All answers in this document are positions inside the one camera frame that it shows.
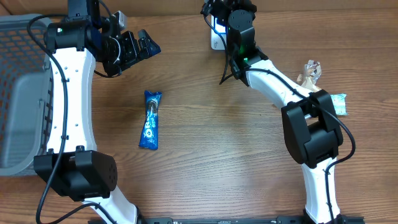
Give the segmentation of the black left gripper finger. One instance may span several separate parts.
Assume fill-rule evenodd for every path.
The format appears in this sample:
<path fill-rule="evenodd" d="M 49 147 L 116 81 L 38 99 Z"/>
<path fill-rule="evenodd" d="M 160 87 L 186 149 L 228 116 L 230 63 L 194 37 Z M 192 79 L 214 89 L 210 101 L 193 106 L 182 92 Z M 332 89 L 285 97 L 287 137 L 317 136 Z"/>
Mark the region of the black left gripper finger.
<path fill-rule="evenodd" d="M 146 30 L 141 29 L 138 32 L 138 36 L 139 36 L 139 44 L 141 47 L 154 47 L 155 43 L 153 42 L 152 38 L 150 37 L 150 35 L 147 33 Z"/>
<path fill-rule="evenodd" d="M 149 59 L 161 52 L 160 47 L 153 44 L 140 43 L 139 47 L 139 60 Z"/>

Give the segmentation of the blue Oreo cookie pack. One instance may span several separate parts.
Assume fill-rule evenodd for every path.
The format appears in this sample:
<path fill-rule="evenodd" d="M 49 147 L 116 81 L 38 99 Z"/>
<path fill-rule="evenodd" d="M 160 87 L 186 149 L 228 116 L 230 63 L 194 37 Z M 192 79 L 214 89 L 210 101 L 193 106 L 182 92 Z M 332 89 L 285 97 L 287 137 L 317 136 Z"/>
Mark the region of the blue Oreo cookie pack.
<path fill-rule="evenodd" d="M 146 119 L 144 121 L 139 147 L 158 150 L 159 147 L 159 105 L 162 98 L 161 92 L 145 91 Z"/>

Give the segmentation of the beige paper-like bag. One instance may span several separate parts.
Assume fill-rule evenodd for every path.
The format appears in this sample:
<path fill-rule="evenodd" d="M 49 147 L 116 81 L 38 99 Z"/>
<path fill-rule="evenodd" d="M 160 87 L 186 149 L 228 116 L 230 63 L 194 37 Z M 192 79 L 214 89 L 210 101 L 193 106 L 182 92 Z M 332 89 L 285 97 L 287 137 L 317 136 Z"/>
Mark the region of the beige paper-like bag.
<path fill-rule="evenodd" d="M 297 77 L 297 83 L 313 92 L 320 91 L 321 88 L 316 86 L 318 79 L 322 75 L 320 62 L 309 60 L 303 66 L 303 72 Z"/>

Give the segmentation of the teal tissue pack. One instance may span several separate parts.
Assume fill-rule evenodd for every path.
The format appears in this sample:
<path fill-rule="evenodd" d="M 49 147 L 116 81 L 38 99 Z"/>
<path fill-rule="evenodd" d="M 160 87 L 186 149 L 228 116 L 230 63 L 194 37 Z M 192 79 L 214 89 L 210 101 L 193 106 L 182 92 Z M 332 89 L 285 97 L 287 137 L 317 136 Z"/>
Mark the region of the teal tissue pack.
<path fill-rule="evenodd" d="M 335 95 L 330 95 L 331 100 L 333 102 L 333 107 L 335 109 L 335 112 L 338 116 L 347 116 L 347 110 L 346 110 L 346 94 L 340 93 L 340 94 L 335 94 Z"/>

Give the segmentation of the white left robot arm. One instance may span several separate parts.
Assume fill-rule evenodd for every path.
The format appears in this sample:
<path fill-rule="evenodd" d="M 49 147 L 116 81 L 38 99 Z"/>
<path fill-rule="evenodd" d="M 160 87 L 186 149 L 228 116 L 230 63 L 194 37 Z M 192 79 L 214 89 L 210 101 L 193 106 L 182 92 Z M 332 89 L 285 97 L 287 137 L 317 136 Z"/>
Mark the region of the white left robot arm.
<path fill-rule="evenodd" d="M 47 190 L 92 208 L 105 223 L 144 223 L 139 209 L 119 189 L 113 157 L 98 152 L 91 118 L 96 64 L 104 78 L 116 78 L 160 53 L 145 30 L 126 30 L 121 12 L 102 16 L 103 1 L 69 1 L 60 22 L 48 25 L 39 47 L 53 73 L 52 128 L 45 154 L 34 170 Z"/>

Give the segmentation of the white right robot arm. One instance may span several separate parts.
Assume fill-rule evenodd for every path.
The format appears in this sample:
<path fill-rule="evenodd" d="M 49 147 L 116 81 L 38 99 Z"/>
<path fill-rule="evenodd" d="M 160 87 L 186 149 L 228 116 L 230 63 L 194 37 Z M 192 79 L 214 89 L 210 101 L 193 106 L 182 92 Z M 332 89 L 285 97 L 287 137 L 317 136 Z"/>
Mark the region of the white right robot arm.
<path fill-rule="evenodd" d="M 224 45 L 231 76 L 260 91 L 281 110 L 286 148 L 302 166 L 306 190 L 304 216 L 308 223 L 343 223 L 336 202 L 334 170 L 343 143 L 331 96 L 304 88 L 278 71 L 257 46 L 251 1 L 205 1 L 201 14 Z"/>

